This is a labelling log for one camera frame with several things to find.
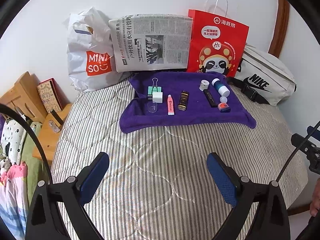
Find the black strap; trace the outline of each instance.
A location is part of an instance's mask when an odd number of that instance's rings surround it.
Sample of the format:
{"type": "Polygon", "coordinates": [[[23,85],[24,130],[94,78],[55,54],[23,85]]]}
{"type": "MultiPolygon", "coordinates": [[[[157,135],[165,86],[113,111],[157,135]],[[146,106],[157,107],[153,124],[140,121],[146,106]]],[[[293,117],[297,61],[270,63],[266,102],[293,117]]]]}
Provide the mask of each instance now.
{"type": "Polygon", "coordinates": [[[236,78],[228,78],[229,81],[231,81],[236,87],[241,89],[241,92],[247,96],[252,102],[257,102],[259,104],[267,104],[269,105],[269,102],[260,95],[256,90],[249,87],[246,83],[243,81],[236,79],[236,78]]]}

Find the red paper bag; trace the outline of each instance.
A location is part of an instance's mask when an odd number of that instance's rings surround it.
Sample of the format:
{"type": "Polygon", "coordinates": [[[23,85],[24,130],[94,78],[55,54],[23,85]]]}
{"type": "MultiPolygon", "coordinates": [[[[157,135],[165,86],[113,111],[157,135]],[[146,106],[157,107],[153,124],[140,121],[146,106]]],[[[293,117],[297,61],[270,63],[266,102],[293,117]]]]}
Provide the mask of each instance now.
{"type": "Polygon", "coordinates": [[[193,18],[187,72],[216,71],[234,77],[249,27],[220,15],[189,10],[193,18]]]}

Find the pillow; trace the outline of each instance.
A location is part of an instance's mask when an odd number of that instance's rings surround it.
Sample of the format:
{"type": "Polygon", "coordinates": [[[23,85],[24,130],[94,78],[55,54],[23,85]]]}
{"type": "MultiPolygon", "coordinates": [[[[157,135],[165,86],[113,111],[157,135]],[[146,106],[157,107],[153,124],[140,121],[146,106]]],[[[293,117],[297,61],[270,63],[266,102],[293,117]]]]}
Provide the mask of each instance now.
{"type": "Polygon", "coordinates": [[[21,152],[26,134],[26,131],[17,121],[13,119],[5,120],[2,130],[1,146],[4,154],[8,156],[12,165],[20,165],[21,152]]]}

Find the white rope handle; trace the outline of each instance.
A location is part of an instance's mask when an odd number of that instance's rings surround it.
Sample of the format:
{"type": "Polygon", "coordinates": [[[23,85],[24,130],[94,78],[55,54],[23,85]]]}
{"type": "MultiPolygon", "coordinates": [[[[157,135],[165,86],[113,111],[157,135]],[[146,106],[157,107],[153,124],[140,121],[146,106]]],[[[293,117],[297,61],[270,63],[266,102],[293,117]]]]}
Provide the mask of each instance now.
{"type": "MultiPolygon", "coordinates": [[[[205,4],[204,4],[204,11],[206,11],[206,7],[207,7],[208,1],[209,1],[209,0],[207,0],[207,1],[205,2],[205,4]]],[[[225,17],[227,16],[227,13],[228,13],[228,0],[226,0],[226,1],[227,1],[227,10],[226,10],[226,15],[225,15],[225,17]]],[[[215,14],[215,11],[216,11],[216,9],[217,9],[218,2],[219,2],[219,0],[216,1],[216,5],[215,5],[215,7],[214,7],[213,14],[215,14]]]]}
{"type": "MultiPolygon", "coordinates": [[[[206,2],[204,3],[204,11],[206,12],[207,11],[207,3],[208,3],[209,0],[206,0],[206,2]]],[[[226,15],[225,17],[227,16],[227,11],[228,11],[228,0],[227,1],[227,10],[226,10],[226,15]]]]}

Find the green blanket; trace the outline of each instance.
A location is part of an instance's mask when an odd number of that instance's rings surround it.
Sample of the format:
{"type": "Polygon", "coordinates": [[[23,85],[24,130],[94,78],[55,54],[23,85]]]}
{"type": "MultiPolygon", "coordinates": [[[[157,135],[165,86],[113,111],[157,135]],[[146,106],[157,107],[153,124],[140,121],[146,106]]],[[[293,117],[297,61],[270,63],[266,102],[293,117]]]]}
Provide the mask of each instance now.
{"type": "MultiPolygon", "coordinates": [[[[30,127],[36,126],[36,135],[39,134],[42,124],[39,122],[32,122],[30,127]]],[[[27,192],[28,192],[28,205],[30,206],[33,193],[36,189],[37,183],[40,180],[48,181],[48,174],[45,170],[42,160],[32,157],[32,151],[35,143],[30,135],[27,135],[23,150],[21,154],[21,161],[25,161],[28,167],[27,175],[27,192]]]]}

